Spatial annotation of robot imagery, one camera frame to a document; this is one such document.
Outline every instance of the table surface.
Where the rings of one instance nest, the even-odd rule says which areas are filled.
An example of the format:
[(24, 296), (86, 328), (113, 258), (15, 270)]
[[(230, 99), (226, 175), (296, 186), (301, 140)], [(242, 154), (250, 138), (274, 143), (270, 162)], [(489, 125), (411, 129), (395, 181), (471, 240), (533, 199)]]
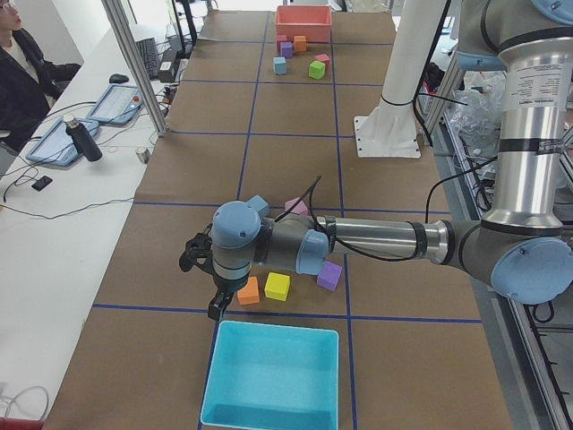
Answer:
[[(105, 274), (103, 263), (93, 269), (103, 274), (101, 285), (91, 290), (93, 306), (46, 430), (201, 428), (217, 337), (206, 308), (215, 289), (210, 277), (182, 273), (177, 261), (221, 203), (260, 194), (279, 213), (321, 174), (320, 214), (423, 218), (425, 197), (439, 180), (429, 149), (421, 148), (420, 159), (359, 159), (353, 138), (353, 117), (380, 98), (395, 34), (390, 16), (334, 14), (332, 42), (309, 44), (288, 60), (284, 76), (272, 71), (273, 22), (273, 13), (206, 20), (205, 40), (167, 118), (172, 132), (158, 140), (113, 254), (109, 241), (101, 245), (109, 254), (97, 266), (109, 265)], [(311, 80), (308, 64), (324, 52), (330, 69)], [(119, 190), (109, 187), (115, 197)], [(448, 217), (440, 190), (431, 219)], [(286, 302), (263, 296), (257, 305), (233, 303), (227, 318), (336, 330), (340, 429), (511, 428), (464, 273), (423, 261), (329, 259), (344, 268), (334, 293), (291, 274)], [(69, 266), (61, 265), (56, 286)], [(252, 274), (264, 285), (269, 271)], [(81, 275), (74, 282), (82, 283)], [(65, 292), (61, 300), (68, 304)], [(81, 304), (85, 315), (89, 300)], [(59, 319), (41, 301), (38, 308)]]
[[(134, 26), (137, 39), (162, 40), (165, 29)], [(82, 101), (95, 101), (107, 87), (112, 73), (131, 77), (110, 30), (56, 102), (52, 111)], [(153, 82), (154, 90), (163, 87)], [(77, 117), (91, 106), (72, 107)], [(38, 167), (38, 177), (54, 180), (41, 193), (30, 184), (11, 187), (6, 205), (19, 211), (48, 217), (74, 211), (92, 203), (133, 198), (146, 166), (135, 148), (149, 147), (157, 138), (149, 115), (142, 109), (125, 127), (100, 127), (96, 142), (103, 158), (89, 163), (84, 157), (68, 168)], [(49, 118), (35, 135), (41, 135), (58, 119)], [(28, 153), (30, 142), (21, 155)], [(8, 172), (25, 167), (16, 159)], [(0, 193), (22, 173), (3, 177)], [(47, 388), (56, 397), (75, 348), (81, 327), (98, 291), (131, 202), (117, 202), (72, 216), (46, 220), (0, 208), (0, 394), (13, 397), (27, 387)], [(11, 417), (35, 418), (44, 409), (41, 392), (31, 392), (13, 408)]]

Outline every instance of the person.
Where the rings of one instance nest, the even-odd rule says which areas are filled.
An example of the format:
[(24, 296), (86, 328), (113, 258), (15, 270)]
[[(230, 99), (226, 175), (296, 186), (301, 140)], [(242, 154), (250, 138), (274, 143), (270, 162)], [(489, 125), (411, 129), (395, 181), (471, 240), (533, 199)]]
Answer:
[(80, 65), (46, 61), (13, 0), (0, 0), (0, 46), (0, 140), (18, 154), (62, 94), (55, 82), (70, 81)]

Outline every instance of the black cylinder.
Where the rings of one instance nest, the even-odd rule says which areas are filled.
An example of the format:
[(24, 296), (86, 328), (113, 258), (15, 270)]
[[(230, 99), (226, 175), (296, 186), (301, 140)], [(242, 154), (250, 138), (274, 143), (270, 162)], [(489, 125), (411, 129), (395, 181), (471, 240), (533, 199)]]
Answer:
[(64, 122), (65, 132), (72, 136), (73, 146), (78, 153), (83, 154), (88, 161), (101, 159), (101, 150), (99, 150), (99, 146), (91, 137), (86, 126), (73, 115), (64, 116)]

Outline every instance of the white table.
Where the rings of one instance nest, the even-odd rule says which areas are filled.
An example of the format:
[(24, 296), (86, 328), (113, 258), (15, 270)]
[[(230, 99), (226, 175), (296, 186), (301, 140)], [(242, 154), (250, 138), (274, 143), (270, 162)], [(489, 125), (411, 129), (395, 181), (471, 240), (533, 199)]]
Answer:
[[(133, 29), (136, 40), (153, 36), (160, 41), (164, 32)], [(97, 100), (112, 73), (131, 76), (110, 31), (53, 110)], [(163, 85), (153, 82), (156, 92)], [(65, 112), (82, 117), (90, 108)], [(35, 135), (44, 133), (58, 117), (47, 120)], [(96, 141), (103, 142), (120, 130), (101, 127)], [(91, 203), (133, 197), (145, 171), (135, 148), (152, 151), (154, 130), (150, 117), (142, 116), (131, 130), (101, 146), (100, 161), (89, 163), (82, 157), (69, 168), (39, 167), (38, 177), (48, 175), (54, 182), (40, 193), (30, 184), (12, 187), (6, 205), (54, 216)], [(33, 144), (24, 148), (22, 156)], [(16, 159), (8, 172), (21, 166), (23, 162)], [(0, 194), (18, 175), (0, 181)], [(112, 203), (55, 220), (0, 209), (0, 395), (14, 397), (40, 385), (49, 392), (51, 407), (131, 206), (130, 202)], [(45, 396), (30, 391), (18, 404), (21, 408), (13, 408), (10, 417), (37, 419)], [(4, 410), (0, 402), (0, 416)]]

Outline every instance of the blue bin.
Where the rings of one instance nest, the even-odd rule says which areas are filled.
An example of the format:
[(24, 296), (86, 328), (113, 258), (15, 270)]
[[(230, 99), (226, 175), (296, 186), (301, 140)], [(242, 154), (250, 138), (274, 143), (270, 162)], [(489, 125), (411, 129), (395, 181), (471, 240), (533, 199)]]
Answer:
[(222, 322), (201, 422), (248, 430), (338, 430), (338, 333)]

